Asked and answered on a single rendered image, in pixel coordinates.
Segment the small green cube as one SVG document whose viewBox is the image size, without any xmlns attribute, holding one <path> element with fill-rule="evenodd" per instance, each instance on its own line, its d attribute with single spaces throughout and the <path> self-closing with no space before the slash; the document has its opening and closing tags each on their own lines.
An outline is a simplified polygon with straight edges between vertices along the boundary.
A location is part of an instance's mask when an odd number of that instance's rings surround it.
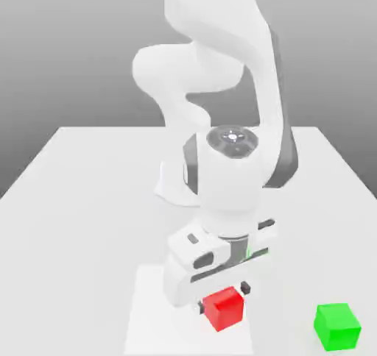
<svg viewBox="0 0 377 356">
<path fill-rule="evenodd" d="M 318 305 L 313 326 L 327 352 L 355 349 L 362 330 L 348 303 Z"/>
</svg>

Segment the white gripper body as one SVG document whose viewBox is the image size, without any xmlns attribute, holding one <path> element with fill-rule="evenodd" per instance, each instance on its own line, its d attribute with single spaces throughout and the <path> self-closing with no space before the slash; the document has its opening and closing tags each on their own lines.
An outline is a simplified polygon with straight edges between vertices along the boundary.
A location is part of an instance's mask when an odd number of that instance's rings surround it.
<svg viewBox="0 0 377 356">
<path fill-rule="evenodd" d="M 190 272 L 169 255 L 163 266 L 163 292 L 174 307 L 198 302 L 212 293 L 249 279 L 259 260 L 268 260 L 270 252 L 271 247 L 265 247 L 234 266 L 220 265 L 203 272 Z"/>
</svg>

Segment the small red cube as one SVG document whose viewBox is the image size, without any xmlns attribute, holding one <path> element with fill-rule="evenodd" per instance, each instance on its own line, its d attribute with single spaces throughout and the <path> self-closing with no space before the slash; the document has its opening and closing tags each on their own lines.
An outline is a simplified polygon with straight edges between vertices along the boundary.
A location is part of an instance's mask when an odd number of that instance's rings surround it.
<svg viewBox="0 0 377 356">
<path fill-rule="evenodd" d="M 233 286 L 205 297 L 202 303 L 206 318 L 217 332 L 243 319 L 244 298 Z"/>
</svg>

